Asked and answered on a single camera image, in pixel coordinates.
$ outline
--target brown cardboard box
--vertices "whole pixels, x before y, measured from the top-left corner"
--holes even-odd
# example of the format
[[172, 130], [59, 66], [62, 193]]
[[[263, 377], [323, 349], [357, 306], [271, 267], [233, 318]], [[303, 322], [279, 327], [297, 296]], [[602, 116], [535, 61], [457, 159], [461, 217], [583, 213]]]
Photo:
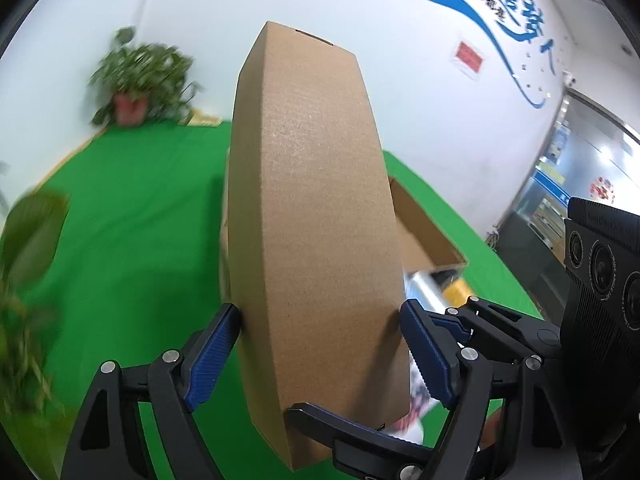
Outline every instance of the brown cardboard box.
[[267, 22], [242, 67], [228, 175], [231, 295], [255, 427], [292, 469], [312, 402], [369, 426], [409, 408], [404, 295], [382, 150], [355, 56]]
[[465, 257], [393, 177], [389, 178], [389, 187], [404, 272], [428, 272], [441, 288], [445, 288], [466, 267]]

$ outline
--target green tablecloth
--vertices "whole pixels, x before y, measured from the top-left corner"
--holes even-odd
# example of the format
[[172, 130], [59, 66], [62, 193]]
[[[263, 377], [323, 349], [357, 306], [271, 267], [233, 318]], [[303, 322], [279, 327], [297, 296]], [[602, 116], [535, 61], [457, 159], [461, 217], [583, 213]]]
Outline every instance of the green tablecloth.
[[[229, 136], [229, 123], [112, 128], [46, 184], [70, 196], [70, 211], [54, 263], [26, 299], [60, 310], [46, 340], [47, 370], [67, 406], [79, 406], [101, 362], [150, 362], [167, 348], [179, 348], [213, 316], [219, 306], [218, 230]], [[535, 312], [464, 221], [392, 155], [386, 153], [385, 161], [469, 259], [464, 277], [476, 293]], [[170, 479], [150, 406], [141, 410], [158, 478]], [[426, 443], [437, 435], [443, 412], [425, 420]], [[251, 424], [235, 352], [195, 418], [228, 480], [293, 476]], [[325, 461], [295, 477], [344, 475]]]

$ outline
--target wall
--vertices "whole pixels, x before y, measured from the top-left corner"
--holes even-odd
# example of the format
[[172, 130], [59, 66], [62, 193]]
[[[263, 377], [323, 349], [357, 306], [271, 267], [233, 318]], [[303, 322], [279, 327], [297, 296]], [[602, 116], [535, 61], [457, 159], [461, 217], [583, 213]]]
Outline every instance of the wall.
[[[193, 78], [205, 87], [195, 103], [224, 118], [232, 115], [238, 72], [266, 20], [351, 50], [383, 147], [484, 235], [517, 193], [548, 132], [562, 65], [556, 76], [540, 73], [548, 66], [538, 52], [541, 38], [513, 41], [484, 2], [465, 1], [488, 24], [522, 87], [532, 78], [533, 99], [550, 93], [542, 108], [527, 102], [477, 23], [428, 0], [149, 0], [140, 38], [177, 44], [194, 56]], [[550, 0], [536, 3], [544, 9], [543, 39], [554, 38], [558, 59], [568, 64], [572, 42], [563, 22]], [[460, 40], [484, 57], [476, 79], [451, 61]]]
[[0, 59], [0, 189], [12, 202], [96, 131], [87, 81], [142, 0], [40, 0]]
[[576, 48], [571, 72], [574, 88], [640, 132], [640, 64], [635, 71]]

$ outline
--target black camera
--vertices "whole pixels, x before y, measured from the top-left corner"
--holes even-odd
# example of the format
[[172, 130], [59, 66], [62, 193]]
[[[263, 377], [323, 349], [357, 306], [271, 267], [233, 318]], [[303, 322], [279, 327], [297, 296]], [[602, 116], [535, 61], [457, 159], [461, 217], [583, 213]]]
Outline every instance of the black camera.
[[578, 435], [587, 449], [606, 449], [638, 423], [640, 217], [572, 198], [565, 227], [562, 360]]

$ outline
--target flower pot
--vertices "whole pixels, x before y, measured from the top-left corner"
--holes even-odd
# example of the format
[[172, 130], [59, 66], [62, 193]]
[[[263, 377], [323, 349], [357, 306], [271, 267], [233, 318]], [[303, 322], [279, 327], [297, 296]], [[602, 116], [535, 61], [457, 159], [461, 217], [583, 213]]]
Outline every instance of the flower pot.
[[132, 99], [129, 94], [115, 94], [113, 105], [118, 126], [140, 126], [145, 121], [148, 96]]

